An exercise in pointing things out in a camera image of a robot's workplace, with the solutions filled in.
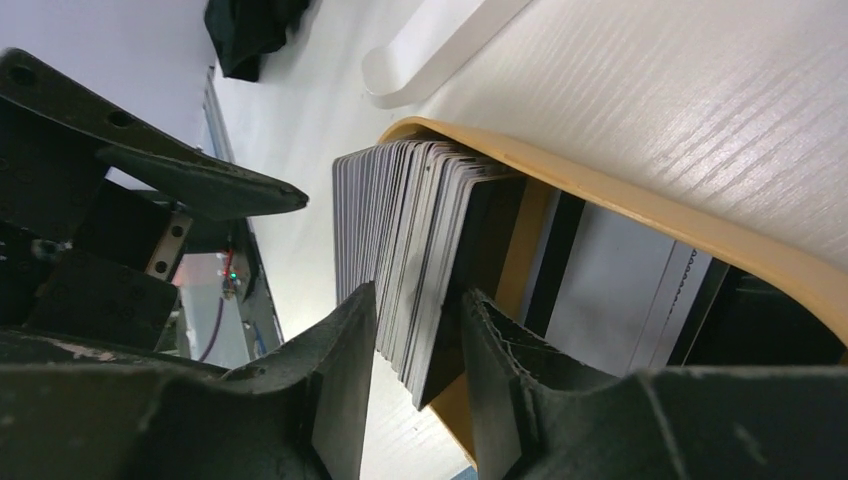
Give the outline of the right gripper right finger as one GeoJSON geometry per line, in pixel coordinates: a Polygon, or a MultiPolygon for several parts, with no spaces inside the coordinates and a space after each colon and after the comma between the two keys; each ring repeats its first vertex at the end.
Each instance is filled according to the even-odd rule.
{"type": "Polygon", "coordinates": [[[618,378],[481,291],[461,307],[483,479],[843,479],[843,367],[670,367],[618,378]]]}

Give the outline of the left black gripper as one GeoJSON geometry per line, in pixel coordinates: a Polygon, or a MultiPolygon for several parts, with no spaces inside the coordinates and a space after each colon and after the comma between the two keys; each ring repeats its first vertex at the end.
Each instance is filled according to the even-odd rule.
{"type": "Polygon", "coordinates": [[[1,132],[5,326],[156,350],[180,302],[173,280],[184,255],[243,246],[245,224],[234,219],[309,202],[289,183],[169,136],[22,49],[1,54],[1,104],[64,137],[48,144],[1,132]],[[209,219],[108,180],[104,163],[209,219]]]}

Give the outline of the oval wooden card tray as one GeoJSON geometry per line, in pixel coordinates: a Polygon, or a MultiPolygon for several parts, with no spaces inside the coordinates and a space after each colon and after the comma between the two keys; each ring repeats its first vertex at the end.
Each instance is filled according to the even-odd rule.
{"type": "MultiPolygon", "coordinates": [[[[412,116],[391,125],[382,140],[422,133],[455,140],[540,182],[747,270],[796,300],[838,339],[847,337],[847,274],[837,266],[749,228],[502,134],[412,116]]],[[[471,410],[470,424],[459,429],[458,436],[473,441],[471,410]]]]}

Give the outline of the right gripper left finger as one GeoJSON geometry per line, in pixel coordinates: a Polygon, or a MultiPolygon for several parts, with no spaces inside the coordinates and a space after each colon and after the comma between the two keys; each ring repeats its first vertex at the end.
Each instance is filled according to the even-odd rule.
{"type": "Polygon", "coordinates": [[[373,283],[233,370],[1,334],[5,479],[355,479],[376,335],[373,283]]]}

